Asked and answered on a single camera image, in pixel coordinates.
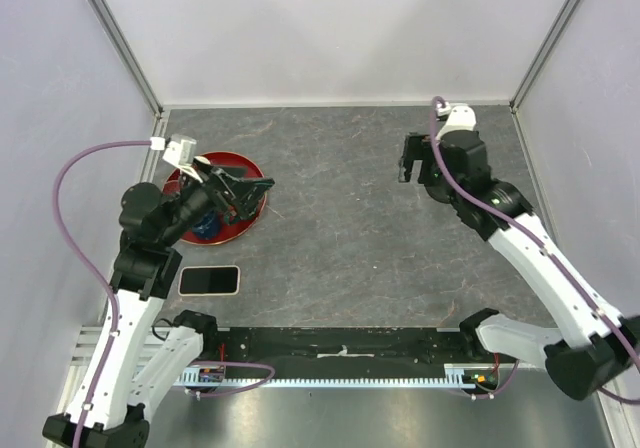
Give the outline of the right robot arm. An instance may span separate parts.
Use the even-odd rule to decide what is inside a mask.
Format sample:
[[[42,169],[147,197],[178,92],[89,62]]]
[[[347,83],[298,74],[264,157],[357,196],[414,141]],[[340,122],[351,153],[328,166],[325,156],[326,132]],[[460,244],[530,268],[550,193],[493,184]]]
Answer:
[[[399,160],[399,180],[418,182],[450,205],[520,274],[551,314],[552,329],[518,322],[485,308],[460,324],[458,349],[477,362],[506,355],[546,371],[568,397],[584,400],[639,363],[639,319],[606,301],[551,240],[531,203],[495,178],[485,143],[475,131],[435,138],[410,133]]]

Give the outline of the smartphone with cream case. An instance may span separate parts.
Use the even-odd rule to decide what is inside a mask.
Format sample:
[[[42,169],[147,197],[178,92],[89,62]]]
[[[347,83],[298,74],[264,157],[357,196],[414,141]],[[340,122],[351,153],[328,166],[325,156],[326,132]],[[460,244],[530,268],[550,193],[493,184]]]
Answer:
[[[240,281],[240,268],[234,265],[185,267],[178,293],[183,297],[231,296],[238,292]]]

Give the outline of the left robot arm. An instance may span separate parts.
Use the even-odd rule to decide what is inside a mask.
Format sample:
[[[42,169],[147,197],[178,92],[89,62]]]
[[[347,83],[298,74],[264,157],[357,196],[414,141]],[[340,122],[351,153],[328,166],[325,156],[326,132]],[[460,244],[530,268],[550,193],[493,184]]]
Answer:
[[[214,317],[186,310],[161,348],[138,365],[151,327],[182,261],[175,244],[214,211],[250,219],[275,184],[209,167],[178,193],[138,183],[122,196],[120,251],[105,286],[109,308],[85,377],[66,410],[45,421],[43,436],[62,447],[142,447],[153,416],[183,371],[219,350]]]

